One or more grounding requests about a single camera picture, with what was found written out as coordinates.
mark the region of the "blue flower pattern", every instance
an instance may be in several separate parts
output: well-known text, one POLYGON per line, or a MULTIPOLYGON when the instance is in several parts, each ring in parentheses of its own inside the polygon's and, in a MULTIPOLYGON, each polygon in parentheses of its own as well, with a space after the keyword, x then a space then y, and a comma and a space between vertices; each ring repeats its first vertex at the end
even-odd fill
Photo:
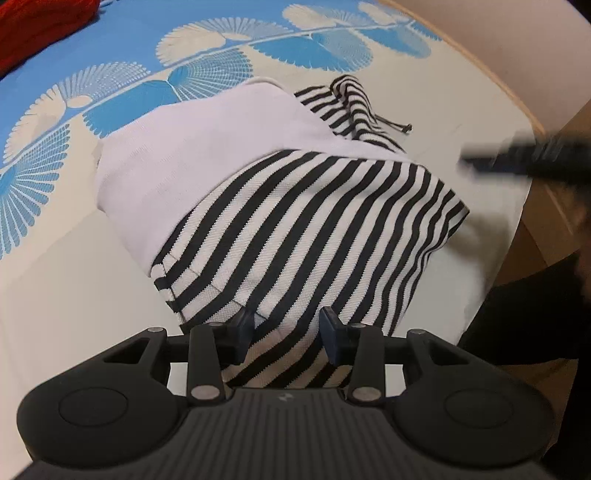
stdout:
POLYGON ((67 157, 69 125, 63 125, 25 152, 0 175, 0 259, 21 243, 47 194, 60 177, 57 170, 67 157))
MULTIPOLYGON (((101 97, 116 93, 114 86, 122 89, 136 80, 132 88, 90 105, 82 114, 90 131, 104 138, 158 106, 211 97, 252 77, 252 65, 241 50, 242 45, 302 68, 354 72, 373 60, 365 39, 417 59, 431 53, 426 39, 441 40, 414 20, 384 25, 357 12, 302 7, 327 19, 331 27, 299 27, 293 32, 282 25, 253 19, 197 19, 193 29, 199 35, 224 36, 221 40, 210 37, 222 47, 195 52, 194 59, 189 53, 167 80, 146 79, 149 72, 135 63, 114 63, 88 67, 74 74, 68 82, 58 85, 59 91, 64 100, 86 95, 88 101, 96 103, 101 97)), ((42 134, 0 174, 0 259, 21 243, 35 224, 35 217, 41 214, 41 206, 48 202, 48 194, 59 178, 57 171, 67 157, 69 139, 68 124, 42 134)))

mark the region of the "metal screw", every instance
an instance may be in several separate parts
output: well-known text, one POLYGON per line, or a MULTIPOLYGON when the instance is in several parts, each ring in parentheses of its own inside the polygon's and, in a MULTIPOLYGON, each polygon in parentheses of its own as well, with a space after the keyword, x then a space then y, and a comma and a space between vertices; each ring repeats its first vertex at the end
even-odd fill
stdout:
POLYGON ((358 387, 353 390, 353 397, 363 402, 376 401, 382 398, 382 393, 374 387, 358 387))
POLYGON ((197 400, 214 400, 219 394, 218 387, 214 385, 198 385, 191 389, 191 396, 197 400))

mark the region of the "white cloth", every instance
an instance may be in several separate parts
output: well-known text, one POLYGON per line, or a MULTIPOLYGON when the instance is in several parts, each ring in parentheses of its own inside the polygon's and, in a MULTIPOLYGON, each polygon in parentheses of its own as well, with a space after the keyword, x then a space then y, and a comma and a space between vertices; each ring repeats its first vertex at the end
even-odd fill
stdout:
POLYGON ((226 178, 275 151, 406 160, 337 137, 270 79, 211 98, 160 106, 110 134, 102 147, 97 205, 146 274, 174 227, 226 178))

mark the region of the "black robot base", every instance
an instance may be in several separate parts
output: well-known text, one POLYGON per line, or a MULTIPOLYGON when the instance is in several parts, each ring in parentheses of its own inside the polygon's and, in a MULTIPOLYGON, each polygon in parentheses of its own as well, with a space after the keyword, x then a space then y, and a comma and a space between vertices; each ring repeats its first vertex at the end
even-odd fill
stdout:
POLYGON ((167 337, 149 328, 32 390, 19 480, 550 479, 553 413, 535 389, 424 330, 405 339, 319 313, 337 388, 229 389, 254 331, 244 310, 167 337), (167 388, 188 362, 187 394, 167 388), (406 390, 386 397, 385 364, 406 390))

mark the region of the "folded cloth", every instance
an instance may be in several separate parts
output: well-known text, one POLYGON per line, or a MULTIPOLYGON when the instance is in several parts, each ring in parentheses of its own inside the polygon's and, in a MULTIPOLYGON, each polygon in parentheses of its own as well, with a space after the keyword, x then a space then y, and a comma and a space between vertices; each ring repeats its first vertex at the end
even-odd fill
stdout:
POLYGON ((222 372, 230 386, 344 385, 318 310, 391 335, 467 209, 384 133, 354 77, 295 96, 257 82, 113 133, 99 205, 144 269, 153 258, 184 332, 254 313, 246 361, 222 372))
POLYGON ((48 45, 80 30, 100 0, 7 0, 0 4, 0 78, 48 45))
POLYGON ((407 159, 401 150, 335 135, 293 94, 255 78, 211 98, 160 106, 110 134, 95 180, 97 204, 149 274, 174 227, 200 200, 243 167, 285 149, 407 159))

